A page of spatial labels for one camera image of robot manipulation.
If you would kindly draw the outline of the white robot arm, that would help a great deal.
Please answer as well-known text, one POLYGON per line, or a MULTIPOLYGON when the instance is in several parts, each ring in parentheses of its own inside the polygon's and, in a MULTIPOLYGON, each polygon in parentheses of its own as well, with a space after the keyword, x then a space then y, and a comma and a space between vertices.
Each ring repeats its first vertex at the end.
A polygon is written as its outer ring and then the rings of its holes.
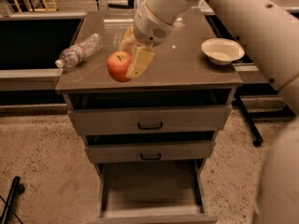
MULTIPOLYGON (((299 22, 271 0, 204 0, 293 112, 299 106, 299 22)), ((197 0, 145 0, 121 49, 157 46, 197 0)), ((299 118, 280 132, 265 158, 253 224, 299 224, 299 118)))

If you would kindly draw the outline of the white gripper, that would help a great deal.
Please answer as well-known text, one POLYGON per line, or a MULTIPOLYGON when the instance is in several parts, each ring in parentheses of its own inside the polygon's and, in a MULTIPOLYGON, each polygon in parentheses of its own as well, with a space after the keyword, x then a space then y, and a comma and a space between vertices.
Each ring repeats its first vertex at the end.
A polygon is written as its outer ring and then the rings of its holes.
POLYGON ((163 44, 173 30, 173 25, 155 15, 146 1, 143 1, 136 9, 133 27, 128 27, 119 47, 120 51, 132 52, 132 61, 126 73, 129 79, 140 77, 155 56, 153 49, 149 46, 134 46, 135 40, 140 43, 159 46, 163 44))

